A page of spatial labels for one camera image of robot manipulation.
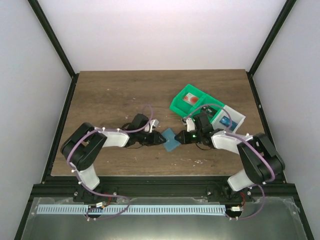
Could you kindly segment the blue card holder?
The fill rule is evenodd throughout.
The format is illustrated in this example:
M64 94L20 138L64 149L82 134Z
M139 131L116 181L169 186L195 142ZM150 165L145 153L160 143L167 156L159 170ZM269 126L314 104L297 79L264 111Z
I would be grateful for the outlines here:
M172 152L174 149L181 145L179 141L175 140L176 134L171 128L167 128L165 131L163 131L162 136L165 138L163 147L167 152Z

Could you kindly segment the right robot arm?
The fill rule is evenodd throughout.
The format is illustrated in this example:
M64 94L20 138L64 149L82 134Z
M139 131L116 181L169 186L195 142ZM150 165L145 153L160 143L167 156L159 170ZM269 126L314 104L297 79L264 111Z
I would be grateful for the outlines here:
M227 180L234 192L272 182L285 169L283 159L264 133L240 135L215 128L204 113L184 118L182 122L186 130L174 136L180 144L204 144L239 155L243 169Z

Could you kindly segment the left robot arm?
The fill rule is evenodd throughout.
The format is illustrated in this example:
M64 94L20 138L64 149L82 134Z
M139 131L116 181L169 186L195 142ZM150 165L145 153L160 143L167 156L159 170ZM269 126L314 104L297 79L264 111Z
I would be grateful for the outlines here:
M75 172L78 183L93 191L100 184L94 161L101 149L129 148L136 143L142 147L162 145L166 139L155 130L158 124L157 119L149 119L141 113L138 113L131 122L117 129L99 128L84 122L62 144L60 152L71 171Z

